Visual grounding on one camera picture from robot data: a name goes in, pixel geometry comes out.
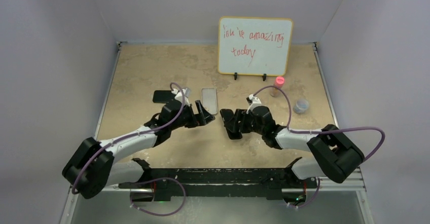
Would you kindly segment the white phone case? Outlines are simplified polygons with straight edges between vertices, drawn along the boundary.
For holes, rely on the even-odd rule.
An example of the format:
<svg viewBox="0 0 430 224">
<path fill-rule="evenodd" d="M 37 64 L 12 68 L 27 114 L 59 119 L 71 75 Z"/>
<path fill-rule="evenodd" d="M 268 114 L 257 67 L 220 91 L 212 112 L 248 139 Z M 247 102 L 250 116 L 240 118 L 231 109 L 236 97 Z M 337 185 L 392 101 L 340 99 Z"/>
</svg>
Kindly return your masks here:
<svg viewBox="0 0 430 224">
<path fill-rule="evenodd" d="M 203 107 L 212 115 L 218 113 L 217 90 L 214 87 L 201 89 L 201 103 Z"/>
</svg>

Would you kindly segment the black phone without case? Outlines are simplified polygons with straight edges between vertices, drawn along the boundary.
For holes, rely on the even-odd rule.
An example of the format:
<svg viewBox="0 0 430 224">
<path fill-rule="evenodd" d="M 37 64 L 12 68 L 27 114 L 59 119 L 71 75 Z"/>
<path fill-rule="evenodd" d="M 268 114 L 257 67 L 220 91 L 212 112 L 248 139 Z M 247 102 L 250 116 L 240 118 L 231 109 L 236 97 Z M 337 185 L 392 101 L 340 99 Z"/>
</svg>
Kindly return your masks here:
<svg viewBox="0 0 430 224">
<path fill-rule="evenodd" d="M 230 140 L 239 140 L 242 138 L 242 133 L 239 129 L 239 120 L 237 110 L 221 109 L 220 114 Z"/>
</svg>

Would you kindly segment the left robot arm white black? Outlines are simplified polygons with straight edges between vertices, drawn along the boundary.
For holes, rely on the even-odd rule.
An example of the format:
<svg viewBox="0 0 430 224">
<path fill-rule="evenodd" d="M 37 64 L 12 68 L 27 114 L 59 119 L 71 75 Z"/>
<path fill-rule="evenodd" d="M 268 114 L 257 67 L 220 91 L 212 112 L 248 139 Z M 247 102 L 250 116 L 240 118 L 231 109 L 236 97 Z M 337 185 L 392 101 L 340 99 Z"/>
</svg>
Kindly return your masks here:
<svg viewBox="0 0 430 224">
<path fill-rule="evenodd" d="M 177 128 L 205 126 L 215 120 L 199 100 L 195 104 L 197 110 L 193 111 L 191 105 L 173 99 L 128 134 L 101 141 L 93 137 L 84 139 L 62 170 L 62 176 L 72 185 L 72 193 L 93 198 L 108 184 L 113 166 L 119 160 L 162 144 Z"/>
</svg>

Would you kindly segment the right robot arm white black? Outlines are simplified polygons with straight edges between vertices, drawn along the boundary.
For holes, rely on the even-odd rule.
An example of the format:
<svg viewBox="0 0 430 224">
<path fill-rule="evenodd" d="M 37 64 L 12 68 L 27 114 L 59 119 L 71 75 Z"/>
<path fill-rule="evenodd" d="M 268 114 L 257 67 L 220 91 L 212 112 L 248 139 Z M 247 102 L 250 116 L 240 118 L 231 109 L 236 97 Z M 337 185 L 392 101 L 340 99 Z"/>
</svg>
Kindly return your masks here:
<svg viewBox="0 0 430 224">
<path fill-rule="evenodd" d="M 342 183 L 365 160 L 363 152 L 333 124 L 300 134 L 277 124 L 266 106 L 251 111 L 221 109 L 220 113 L 232 140 L 241 139 L 245 133 L 257 133 L 270 148 L 312 153 L 312 158 L 298 157 L 287 165 L 284 179 L 292 187 L 321 176 Z"/>
</svg>

